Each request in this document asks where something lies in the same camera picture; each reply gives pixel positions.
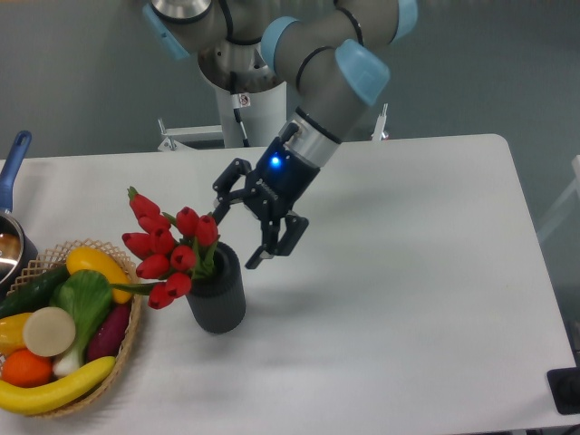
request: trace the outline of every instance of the fruit basket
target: fruit basket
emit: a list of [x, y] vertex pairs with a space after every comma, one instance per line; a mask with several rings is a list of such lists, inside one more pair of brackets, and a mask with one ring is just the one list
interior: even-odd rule
[[[59, 265], [63, 265], [67, 256], [77, 247], [91, 247], [107, 254], [118, 266], [121, 267], [131, 283], [136, 284], [139, 282], [139, 278], [135, 275], [135, 264], [131, 261], [129, 256], [116, 246], [98, 240], [75, 240], [73, 242], [65, 242], [61, 245], [57, 245], [54, 248], [47, 249], [42, 254], [39, 254], [35, 260], [32, 260], [28, 264], [27, 268], [23, 269], [21, 275], [16, 278], [8, 292], [8, 295], [13, 292], [18, 292], [24, 285], [44, 272]], [[56, 418], [80, 411], [99, 399], [111, 387], [128, 361], [131, 347], [138, 331], [141, 316], [142, 296], [134, 295], [127, 304], [130, 304], [129, 322], [125, 329], [124, 338], [116, 355], [116, 360], [110, 374], [108, 374], [97, 386], [78, 399], [69, 401], [51, 411], [34, 413], [30, 415], [31, 417]], [[0, 370], [2, 369], [4, 362], [5, 357], [0, 353]]]

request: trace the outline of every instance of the red tulip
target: red tulip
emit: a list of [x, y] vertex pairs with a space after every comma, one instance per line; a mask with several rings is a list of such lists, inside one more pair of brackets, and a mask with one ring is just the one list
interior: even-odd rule
[[148, 233], [152, 233], [157, 228], [171, 228], [171, 222], [163, 215], [143, 216], [137, 219], [139, 226]]
[[209, 247], [218, 240], [218, 225], [213, 217], [204, 215], [199, 218], [196, 237], [201, 247]]
[[153, 254], [137, 266], [137, 276], [143, 279], [158, 279], [169, 271], [169, 260], [162, 254]]
[[137, 193], [137, 190], [133, 187], [129, 188], [129, 206], [137, 219], [143, 216], [155, 216], [161, 213], [161, 209], [157, 204], [140, 193]]
[[151, 254], [150, 235], [147, 233], [125, 233], [121, 236], [125, 246], [139, 259]]
[[173, 250], [175, 240], [171, 232], [163, 227], [156, 228], [150, 235], [151, 250], [155, 254], [166, 255]]
[[196, 265], [196, 254], [187, 245], [179, 245], [171, 253], [171, 267], [185, 272]]
[[191, 290], [191, 278], [188, 275], [176, 272], [167, 278], [165, 291], [169, 296], [182, 297]]
[[195, 210], [184, 207], [175, 216], [176, 227], [179, 232], [185, 237], [194, 237], [196, 235], [196, 228], [198, 227], [199, 216]]
[[165, 308], [167, 305], [173, 302], [173, 297], [168, 295], [165, 283], [159, 283], [153, 287], [151, 293], [149, 294], [149, 301], [147, 305], [155, 310], [160, 310]]

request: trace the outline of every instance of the purple eggplant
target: purple eggplant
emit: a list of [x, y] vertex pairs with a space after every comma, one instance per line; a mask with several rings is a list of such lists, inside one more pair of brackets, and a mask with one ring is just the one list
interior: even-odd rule
[[129, 325], [131, 303], [118, 304], [111, 310], [87, 347], [87, 363], [102, 356], [117, 356]]

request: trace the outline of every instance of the cooking pot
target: cooking pot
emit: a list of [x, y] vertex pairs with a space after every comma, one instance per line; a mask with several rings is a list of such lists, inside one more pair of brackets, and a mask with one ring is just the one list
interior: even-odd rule
[[38, 251], [12, 216], [16, 174], [32, 140], [29, 131], [20, 131], [14, 139], [8, 158], [0, 172], [0, 301]]

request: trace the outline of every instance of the cucumber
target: cucumber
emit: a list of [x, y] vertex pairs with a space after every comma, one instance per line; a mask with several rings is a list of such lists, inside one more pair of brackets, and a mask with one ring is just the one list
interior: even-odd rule
[[37, 276], [0, 303], [0, 319], [9, 315], [31, 313], [48, 306], [56, 286], [66, 281], [69, 276], [66, 265], [53, 267]]

